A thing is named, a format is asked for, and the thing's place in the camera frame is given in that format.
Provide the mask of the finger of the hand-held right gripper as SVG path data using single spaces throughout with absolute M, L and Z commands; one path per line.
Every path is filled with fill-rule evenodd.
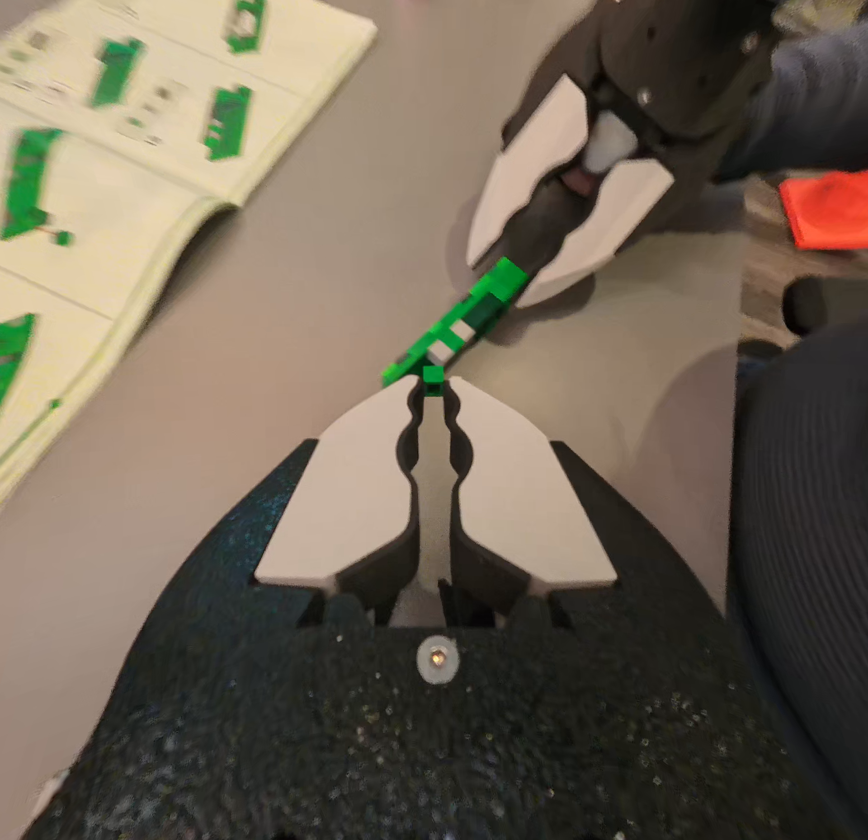
M 563 242 L 515 303 L 525 309 L 555 298 L 604 267 L 675 183 L 656 159 L 616 162 L 605 175 L 590 216 Z
M 589 136 L 587 98 L 561 75 L 512 141 L 497 154 L 472 219 L 466 263 L 475 268 L 524 208 L 546 174 L 571 161 Z

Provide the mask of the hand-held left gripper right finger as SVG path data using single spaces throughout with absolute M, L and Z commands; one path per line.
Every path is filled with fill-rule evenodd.
M 450 574 L 495 614 L 525 596 L 611 587 L 618 574 L 548 437 L 458 376 L 443 390 L 450 465 Z

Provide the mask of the person's right forearm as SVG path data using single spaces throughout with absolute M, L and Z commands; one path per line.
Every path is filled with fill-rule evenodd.
M 788 39 L 745 111 L 745 128 L 713 180 L 784 170 L 867 168 L 867 20 Z

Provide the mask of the black rounded object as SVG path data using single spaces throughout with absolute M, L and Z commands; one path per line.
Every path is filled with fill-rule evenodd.
M 799 278 L 783 292 L 782 315 L 787 329 L 798 337 L 862 319 L 867 316 L 867 280 Z

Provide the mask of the grey desk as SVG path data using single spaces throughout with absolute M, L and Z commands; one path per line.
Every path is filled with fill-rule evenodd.
M 377 43 L 2 509 L 2 838 L 90 736 L 179 564 L 467 288 L 502 124 L 592 0 L 323 1 Z M 519 314 L 457 366 L 569 444 L 719 605 L 740 213 L 708 193 L 586 304 Z

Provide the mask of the open building instruction booklet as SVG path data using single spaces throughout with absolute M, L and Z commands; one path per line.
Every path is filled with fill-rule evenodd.
M 376 35 L 320 0 L 61 0 L 2 35 L 2 502 Z

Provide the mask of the person's dark ribbed clothing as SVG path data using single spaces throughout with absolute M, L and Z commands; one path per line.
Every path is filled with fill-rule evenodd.
M 795 761 L 853 838 L 867 805 L 866 317 L 737 383 L 727 610 Z

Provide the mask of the orange flat object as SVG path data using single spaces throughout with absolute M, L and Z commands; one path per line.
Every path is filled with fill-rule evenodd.
M 789 178 L 778 193 L 797 249 L 867 249 L 866 170 Z

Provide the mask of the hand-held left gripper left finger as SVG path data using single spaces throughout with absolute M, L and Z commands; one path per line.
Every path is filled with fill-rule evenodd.
M 257 582 L 391 606 L 418 571 L 421 381 L 398 380 L 319 437 L 255 570 Z

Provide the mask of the green and white brick assembly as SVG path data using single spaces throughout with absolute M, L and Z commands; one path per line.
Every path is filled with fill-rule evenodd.
M 528 282 L 528 274 L 513 261 L 506 257 L 498 260 L 458 303 L 384 369 L 382 386 L 388 388 L 409 376 L 422 379 L 425 365 L 445 369 L 503 317 Z

